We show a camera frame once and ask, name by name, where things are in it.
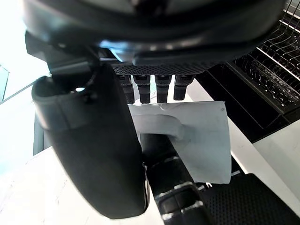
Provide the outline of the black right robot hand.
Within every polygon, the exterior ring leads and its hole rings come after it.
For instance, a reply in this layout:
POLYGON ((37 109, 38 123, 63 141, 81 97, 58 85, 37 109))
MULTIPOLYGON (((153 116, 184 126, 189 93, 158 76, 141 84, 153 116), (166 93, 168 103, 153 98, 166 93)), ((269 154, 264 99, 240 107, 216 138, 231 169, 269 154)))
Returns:
POLYGON ((32 97, 87 202, 112 219, 147 209, 131 77, 187 75, 242 56, 275 28, 283 0, 25 0, 27 52, 51 76, 32 97))

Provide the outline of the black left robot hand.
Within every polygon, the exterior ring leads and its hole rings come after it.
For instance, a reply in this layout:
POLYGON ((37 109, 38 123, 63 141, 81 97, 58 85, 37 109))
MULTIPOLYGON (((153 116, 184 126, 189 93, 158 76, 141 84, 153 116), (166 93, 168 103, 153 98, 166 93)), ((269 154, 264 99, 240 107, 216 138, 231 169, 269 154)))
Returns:
POLYGON ((166 135, 142 134, 146 175, 166 225, 297 225, 299 216, 252 173, 233 164, 228 184, 193 180, 166 135))

